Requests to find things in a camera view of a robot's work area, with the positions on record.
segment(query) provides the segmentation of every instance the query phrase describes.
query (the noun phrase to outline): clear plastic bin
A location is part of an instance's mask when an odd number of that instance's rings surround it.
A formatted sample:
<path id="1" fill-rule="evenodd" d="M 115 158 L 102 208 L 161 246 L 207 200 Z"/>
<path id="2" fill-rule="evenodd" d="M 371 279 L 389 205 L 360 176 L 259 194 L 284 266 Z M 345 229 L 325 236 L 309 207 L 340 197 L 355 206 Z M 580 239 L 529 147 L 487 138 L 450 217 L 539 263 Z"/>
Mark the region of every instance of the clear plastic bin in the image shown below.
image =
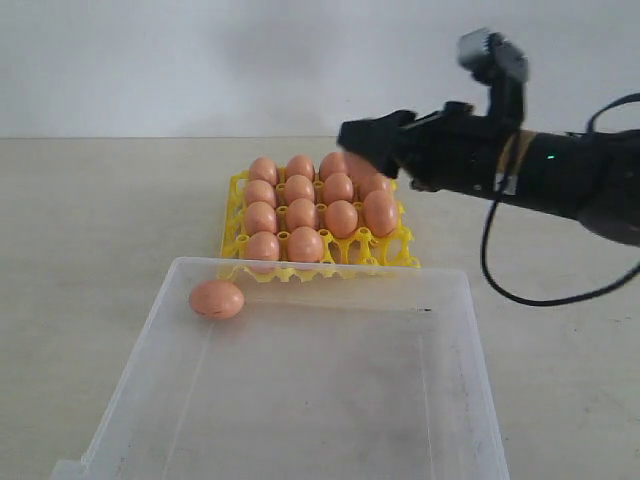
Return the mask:
<path id="1" fill-rule="evenodd" d="M 174 261 L 89 449 L 52 480 L 508 480 L 463 273 L 241 274 L 238 317 L 190 310 L 195 285 L 256 263 Z"/>

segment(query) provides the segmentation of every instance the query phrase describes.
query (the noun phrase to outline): egg tray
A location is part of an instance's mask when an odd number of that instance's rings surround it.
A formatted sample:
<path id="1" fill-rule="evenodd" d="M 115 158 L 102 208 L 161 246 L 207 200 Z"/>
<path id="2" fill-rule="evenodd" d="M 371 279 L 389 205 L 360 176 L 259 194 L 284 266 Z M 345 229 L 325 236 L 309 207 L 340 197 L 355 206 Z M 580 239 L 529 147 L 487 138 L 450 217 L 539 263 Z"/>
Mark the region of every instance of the egg tray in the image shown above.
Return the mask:
<path id="1" fill-rule="evenodd" d="M 225 212 L 225 225 L 224 236 L 222 239 L 222 247 L 220 256 L 222 258 L 244 258 L 244 249 L 249 236 L 244 229 L 244 212 L 246 205 L 244 202 L 244 187 L 247 183 L 248 170 L 245 170 L 238 175 L 231 177 L 229 182 L 229 194 L 227 197 L 227 208 Z M 276 195 L 280 204 L 283 202 L 284 191 L 284 168 L 278 169 L 280 183 L 276 185 Z M 316 198 L 322 198 L 323 182 L 316 180 L 314 182 L 314 188 L 316 192 Z M 354 185 L 356 192 L 358 190 L 357 185 Z M 391 182 L 392 190 L 397 188 L 396 182 Z M 362 216 L 362 203 L 353 202 L 354 207 L 358 211 L 358 228 L 348 238 L 339 239 L 333 237 L 331 232 L 326 228 L 323 228 L 323 213 L 326 210 L 326 205 L 322 203 L 316 204 L 316 208 L 320 213 L 321 228 L 318 230 L 323 242 L 324 242 L 324 256 L 320 263 L 323 264 L 351 264 L 351 265 L 381 265 L 381 266 L 404 266 L 419 268 L 420 262 L 417 258 L 411 255 L 409 250 L 409 243 L 413 241 L 413 232 L 402 224 L 402 216 L 405 213 L 404 206 L 400 201 L 396 199 L 398 207 L 398 226 L 392 234 L 387 237 L 376 237 L 371 233 L 363 222 Z M 286 245 L 289 238 L 289 232 L 285 229 L 285 213 L 287 207 L 284 205 L 279 206 L 276 209 L 279 232 L 277 238 L 280 242 L 281 260 L 287 261 L 286 258 Z M 357 255 L 354 257 L 352 253 L 352 246 L 359 246 Z M 221 278 L 232 279 L 236 275 L 236 270 L 239 267 L 235 267 L 230 270 L 223 269 L 219 272 Z M 343 278 L 349 276 L 355 276 L 355 273 L 345 272 L 344 270 L 332 270 L 326 268 L 326 265 L 322 269 L 294 269 L 294 268 L 275 268 L 266 273 L 256 272 L 245 268 L 245 271 L 249 273 L 258 282 L 270 282 L 274 279 L 279 279 L 281 282 L 288 282 L 293 277 L 299 278 L 301 281 L 312 280 L 316 275 L 323 277 L 331 277 L 333 275 L 339 275 Z"/>

